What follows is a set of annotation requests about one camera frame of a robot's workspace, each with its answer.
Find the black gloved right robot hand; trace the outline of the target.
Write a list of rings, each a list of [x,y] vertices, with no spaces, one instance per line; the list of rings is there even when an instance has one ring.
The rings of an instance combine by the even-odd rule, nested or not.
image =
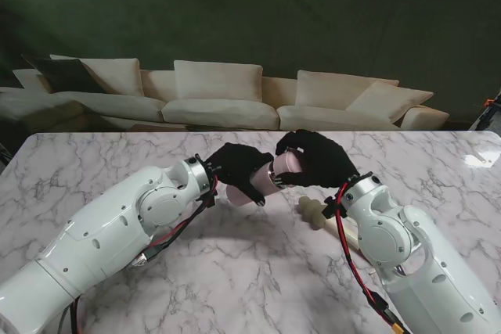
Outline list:
[[[276,155],[288,149],[302,150],[302,165],[298,173],[288,172],[276,176],[283,185],[317,185],[334,189],[360,175],[344,149],[318,132],[303,129],[288,132],[277,143]]]

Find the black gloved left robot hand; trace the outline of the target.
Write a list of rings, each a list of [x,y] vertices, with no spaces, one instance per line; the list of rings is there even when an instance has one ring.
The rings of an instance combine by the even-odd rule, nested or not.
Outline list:
[[[271,153],[262,153],[253,146],[225,143],[205,163],[226,185],[239,189],[257,205],[265,205],[265,197],[251,184],[251,175],[273,161]]]

